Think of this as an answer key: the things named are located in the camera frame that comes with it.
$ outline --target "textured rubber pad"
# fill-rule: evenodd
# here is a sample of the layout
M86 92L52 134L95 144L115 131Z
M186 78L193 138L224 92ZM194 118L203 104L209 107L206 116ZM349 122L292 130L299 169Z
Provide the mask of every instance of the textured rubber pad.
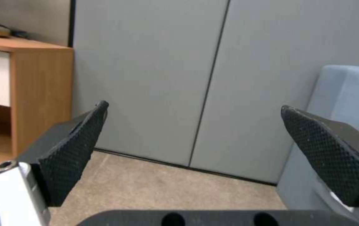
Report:
M359 132L348 124L326 120L289 106L281 117L288 133L312 168L347 206L359 207ZM335 131L354 134L344 140Z
M45 132L17 158L30 163L48 206L60 206L82 176L106 120L108 103Z

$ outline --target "wooden cabinet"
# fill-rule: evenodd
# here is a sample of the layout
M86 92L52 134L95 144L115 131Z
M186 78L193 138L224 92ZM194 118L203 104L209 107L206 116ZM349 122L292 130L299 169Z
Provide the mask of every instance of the wooden cabinet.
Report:
M0 38L0 162L70 119L72 71L72 48Z

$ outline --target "silver metal part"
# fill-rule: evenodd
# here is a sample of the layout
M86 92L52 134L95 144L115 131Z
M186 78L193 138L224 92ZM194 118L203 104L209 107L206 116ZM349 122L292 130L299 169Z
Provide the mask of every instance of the silver metal part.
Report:
M0 225L47 225L50 212L30 165L19 163L16 167L17 163L13 166L12 161L3 163L0 164Z

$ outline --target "screw hole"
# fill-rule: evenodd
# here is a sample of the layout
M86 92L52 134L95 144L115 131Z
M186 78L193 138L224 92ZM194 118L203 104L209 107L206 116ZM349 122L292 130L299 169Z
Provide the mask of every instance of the screw hole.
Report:
M4 169L12 164L12 161L5 161L0 164L0 169Z
M179 213L168 213L163 217L161 226L185 226L185 219Z
M253 222L255 226L278 226L277 220L274 219L273 216L271 216L268 213L257 213L254 218Z

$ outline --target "gray cubicle wall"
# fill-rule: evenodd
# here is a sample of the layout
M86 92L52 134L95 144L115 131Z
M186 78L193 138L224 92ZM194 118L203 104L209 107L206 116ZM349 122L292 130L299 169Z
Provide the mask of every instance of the gray cubicle wall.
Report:
M276 183L326 64L359 66L359 1L231 0L191 166Z
M101 99L98 148L187 165L226 0L77 0L73 113Z

